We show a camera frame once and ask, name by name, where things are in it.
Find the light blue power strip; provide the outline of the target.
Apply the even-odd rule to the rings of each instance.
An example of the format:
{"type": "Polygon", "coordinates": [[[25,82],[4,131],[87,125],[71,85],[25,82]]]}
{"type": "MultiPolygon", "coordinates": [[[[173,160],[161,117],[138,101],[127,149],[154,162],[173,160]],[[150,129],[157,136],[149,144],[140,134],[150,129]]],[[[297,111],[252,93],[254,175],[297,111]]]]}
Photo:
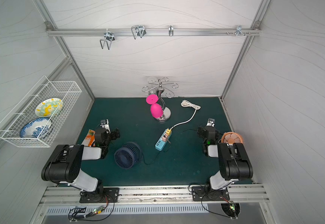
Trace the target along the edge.
{"type": "Polygon", "coordinates": [[[158,151],[162,151],[165,147],[166,143],[169,142],[169,138],[172,135],[172,129],[165,129],[164,133],[161,135],[157,143],[155,144],[155,149],[158,151]]]}

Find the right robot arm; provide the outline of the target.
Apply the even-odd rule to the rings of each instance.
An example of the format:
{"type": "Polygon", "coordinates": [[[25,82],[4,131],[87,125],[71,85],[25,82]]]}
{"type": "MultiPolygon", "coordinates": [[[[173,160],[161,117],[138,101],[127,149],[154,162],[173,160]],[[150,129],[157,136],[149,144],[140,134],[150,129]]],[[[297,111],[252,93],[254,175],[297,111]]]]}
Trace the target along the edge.
{"type": "Polygon", "coordinates": [[[207,180],[206,192],[225,190],[235,182],[253,177],[252,164],[240,134],[226,132],[220,137],[213,126],[199,127],[197,134],[203,139],[204,155],[218,159],[218,171],[207,180]]]}

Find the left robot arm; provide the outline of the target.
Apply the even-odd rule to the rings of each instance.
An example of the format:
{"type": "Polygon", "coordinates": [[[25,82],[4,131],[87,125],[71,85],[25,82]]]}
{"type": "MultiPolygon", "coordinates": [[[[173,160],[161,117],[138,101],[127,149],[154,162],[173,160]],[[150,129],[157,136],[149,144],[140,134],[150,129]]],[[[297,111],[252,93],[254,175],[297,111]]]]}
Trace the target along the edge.
{"type": "Polygon", "coordinates": [[[67,184],[86,193],[101,194],[101,180],[94,178],[81,169],[82,161],[104,159],[111,141],[120,138],[116,128],[110,131],[105,127],[94,133],[91,147],[82,144],[57,145],[41,171],[43,181],[67,184]]]}

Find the pink USB charger plug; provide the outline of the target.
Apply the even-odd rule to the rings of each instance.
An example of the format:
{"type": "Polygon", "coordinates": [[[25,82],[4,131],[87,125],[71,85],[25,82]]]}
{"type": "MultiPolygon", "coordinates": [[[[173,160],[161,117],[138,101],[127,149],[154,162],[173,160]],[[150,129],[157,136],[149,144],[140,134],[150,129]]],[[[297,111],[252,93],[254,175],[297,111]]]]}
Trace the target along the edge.
{"type": "Polygon", "coordinates": [[[168,135],[165,133],[162,137],[162,141],[166,142],[168,140],[168,135]]]}

